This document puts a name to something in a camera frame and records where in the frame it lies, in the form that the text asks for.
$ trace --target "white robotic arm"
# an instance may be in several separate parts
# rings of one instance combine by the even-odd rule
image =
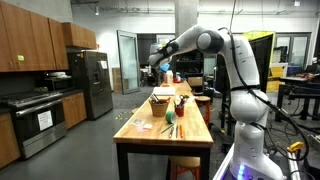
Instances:
[[[268,98],[259,90],[259,72],[248,40],[241,36],[233,38],[227,31],[206,30],[197,25],[165,47],[153,51],[148,62],[152,67],[157,67],[170,56],[195,49],[208,54],[222,54],[227,66],[231,89],[230,112],[237,120],[230,164],[233,176],[237,179],[284,179],[280,167],[263,153],[264,130],[250,124],[265,127],[268,107],[248,90],[262,100],[267,101]]]

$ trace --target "oven handle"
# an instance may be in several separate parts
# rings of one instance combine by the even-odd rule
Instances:
[[[44,109],[44,108],[53,106],[55,104],[59,104],[61,102],[62,102],[62,100],[58,99],[58,100],[55,100],[55,101],[51,101],[51,102],[49,102],[47,104],[42,104],[42,105],[39,105],[39,106],[35,106],[35,107],[28,108],[28,109],[24,109],[24,110],[16,112],[16,117],[20,117],[20,116],[23,116],[23,115],[28,114],[28,113],[35,112],[35,111],[40,110],[40,109]]]

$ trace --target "refrigerator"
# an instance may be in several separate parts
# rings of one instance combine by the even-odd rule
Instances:
[[[88,120],[113,108],[108,56],[106,53],[82,51],[68,53],[69,70],[74,85],[83,89]]]

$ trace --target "floor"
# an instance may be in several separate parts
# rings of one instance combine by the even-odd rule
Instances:
[[[0,171],[1,180],[82,180],[82,179],[118,179],[117,154],[113,135],[130,118],[131,110],[139,107],[150,95],[153,87],[145,86],[141,91],[129,95],[113,93],[114,108],[96,121],[84,121],[71,128],[67,136],[44,149],[40,153],[26,161],[16,161]],[[221,153],[221,143],[224,134],[218,129],[220,127],[219,114],[221,100],[215,98],[212,103],[211,134],[215,145],[211,150],[210,157],[210,179],[213,178],[225,154]],[[302,101],[284,100],[284,108],[293,113],[302,109]],[[283,129],[284,122],[275,122],[274,114],[269,115],[269,127]],[[319,126],[319,121],[299,120],[296,122],[308,126]],[[286,136],[279,135],[276,130],[271,130],[271,135],[276,144],[285,146]],[[290,137],[290,140],[301,140],[301,137]],[[165,179],[167,156],[158,155],[129,155],[129,169],[132,180],[163,180]],[[180,180],[192,179],[188,173],[181,175]]]

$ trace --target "light fixture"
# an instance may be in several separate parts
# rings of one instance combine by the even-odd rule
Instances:
[[[95,7],[95,15],[99,15],[99,6],[98,5],[96,5],[96,7]]]
[[[298,7],[300,6],[300,1],[294,1],[294,4],[293,4],[295,7]]]

